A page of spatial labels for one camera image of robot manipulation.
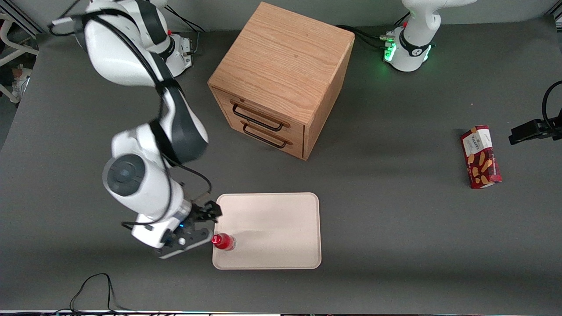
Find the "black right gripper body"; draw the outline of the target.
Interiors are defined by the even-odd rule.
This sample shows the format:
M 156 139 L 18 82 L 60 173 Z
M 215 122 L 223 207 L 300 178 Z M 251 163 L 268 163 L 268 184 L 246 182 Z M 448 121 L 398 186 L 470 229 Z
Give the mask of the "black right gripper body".
M 203 206 L 194 203 L 182 203 L 181 209 L 186 215 L 177 227 L 177 232 L 187 232 L 188 229 L 194 228 L 196 223 L 214 222 L 214 219 L 205 219 L 203 217 Z

